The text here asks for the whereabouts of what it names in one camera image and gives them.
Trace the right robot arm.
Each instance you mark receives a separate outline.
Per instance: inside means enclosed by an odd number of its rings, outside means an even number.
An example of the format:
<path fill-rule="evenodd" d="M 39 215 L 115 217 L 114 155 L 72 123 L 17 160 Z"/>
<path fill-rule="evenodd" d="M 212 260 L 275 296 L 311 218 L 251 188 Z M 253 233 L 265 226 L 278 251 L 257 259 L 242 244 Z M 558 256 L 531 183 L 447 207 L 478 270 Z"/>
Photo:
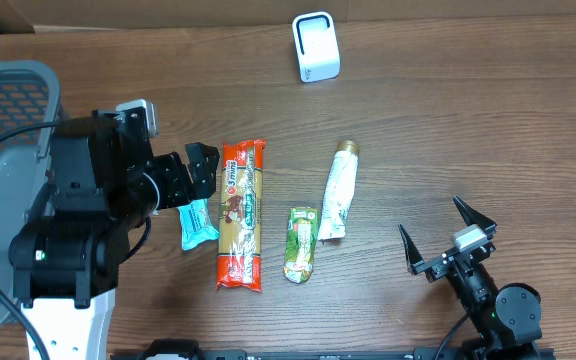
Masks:
<path fill-rule="evenodd" d="M 452 235 L 453 247 L 430 261 L 423 259 L 403 225 L 402 238 L 408 271 L 427 280 L 445 278 L 465 314 L 434 351 L 435 359 L 546 359 L 536 341 L 540 327 L 541 296 L 525 283 L 499 288 L 483 265 L 495 251 L 492 239 L 497 223 L 470 207 L 460 197 L 453 202 L 465 228 Z"/>

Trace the white tube gold cap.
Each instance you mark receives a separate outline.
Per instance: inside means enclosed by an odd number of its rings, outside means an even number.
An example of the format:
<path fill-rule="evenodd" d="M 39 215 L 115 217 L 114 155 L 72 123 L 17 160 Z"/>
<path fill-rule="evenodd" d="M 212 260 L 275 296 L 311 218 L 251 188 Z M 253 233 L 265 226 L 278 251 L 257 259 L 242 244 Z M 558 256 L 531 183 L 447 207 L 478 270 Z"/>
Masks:
<path fill-rule="evenodd" d="M 327 179 L 318 240 L 325 242 L 346 235 L 348 212 L 355 193 L 359 145 L 341 141 L 336 149 Z"/>

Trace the green drink pouch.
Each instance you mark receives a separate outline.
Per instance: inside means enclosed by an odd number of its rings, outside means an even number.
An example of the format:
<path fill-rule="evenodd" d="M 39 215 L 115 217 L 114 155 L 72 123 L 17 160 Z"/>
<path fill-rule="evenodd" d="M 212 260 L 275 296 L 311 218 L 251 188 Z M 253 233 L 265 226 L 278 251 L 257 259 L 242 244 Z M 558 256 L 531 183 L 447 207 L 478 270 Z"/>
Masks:
<path fill-rule="evenodd" d="M 318 210 L 297 207 L 290 211 L 283 271 L 287 280 L 303 284 L 314 270 L 314 253 L 319 230 Z"/>

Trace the orange San Remo pasta packet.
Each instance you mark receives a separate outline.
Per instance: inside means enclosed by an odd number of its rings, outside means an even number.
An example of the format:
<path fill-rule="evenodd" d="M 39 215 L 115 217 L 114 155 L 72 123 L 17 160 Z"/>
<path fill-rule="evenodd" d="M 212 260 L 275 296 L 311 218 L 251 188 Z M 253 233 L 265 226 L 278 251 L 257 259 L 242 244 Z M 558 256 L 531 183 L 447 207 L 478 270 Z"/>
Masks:
<path fill-rule="evenodd" d="M 261 223 L 266 141 L 223 147 L 219 205 L 217 287 L 262 290 Z"/>

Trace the teal snack bar packet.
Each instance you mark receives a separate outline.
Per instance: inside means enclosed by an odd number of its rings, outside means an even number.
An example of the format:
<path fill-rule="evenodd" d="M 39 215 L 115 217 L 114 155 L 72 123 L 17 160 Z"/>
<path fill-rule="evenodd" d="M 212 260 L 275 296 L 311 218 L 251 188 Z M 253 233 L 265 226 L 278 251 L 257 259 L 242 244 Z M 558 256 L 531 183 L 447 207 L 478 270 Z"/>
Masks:
<path fill-rule="evenodd" d="M 219 231 L 212 224 L 207 199 L 195 200 L 177 208 L 181 225 L 181 247 L 190 251 L 197 246 L 219 238 Z"/>

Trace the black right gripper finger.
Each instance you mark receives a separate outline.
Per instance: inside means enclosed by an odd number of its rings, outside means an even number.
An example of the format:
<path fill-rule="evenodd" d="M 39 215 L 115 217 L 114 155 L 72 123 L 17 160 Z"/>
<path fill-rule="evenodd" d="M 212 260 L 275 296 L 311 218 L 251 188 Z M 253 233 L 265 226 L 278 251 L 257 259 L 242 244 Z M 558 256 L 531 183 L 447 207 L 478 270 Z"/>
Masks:
<path fill-rule="evenodd" d="M 495 221 L 470 207 L 459 196 L 453 197 L 453 203 L 467 226 L 477 225 L 486 235 L 496 233 L 497 223 Z"/>
<path fill-rule="evenodd" d="M 410 273 L 418 273 L 419 268 L 424 264 L 424 259 L 404 226 L 399 224 L 398 229 L 403 242 L 408 271 Z"/>

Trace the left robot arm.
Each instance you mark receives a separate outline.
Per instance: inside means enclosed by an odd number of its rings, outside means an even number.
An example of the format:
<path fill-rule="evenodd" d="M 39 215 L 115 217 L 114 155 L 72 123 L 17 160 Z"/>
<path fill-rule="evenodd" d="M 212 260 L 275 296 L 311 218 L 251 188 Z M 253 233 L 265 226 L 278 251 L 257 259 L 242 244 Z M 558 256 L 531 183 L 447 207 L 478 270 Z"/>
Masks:
<path fill-rule="evenodd" d="M 129 232 L 158 211 L 216 191 L 219 151 L 186 145 L 156 156 L 142 108 L 59 123 L 49 175 L 9 247 L 13 295 L 33 329 L 32 358 L 103 359 Z"/>

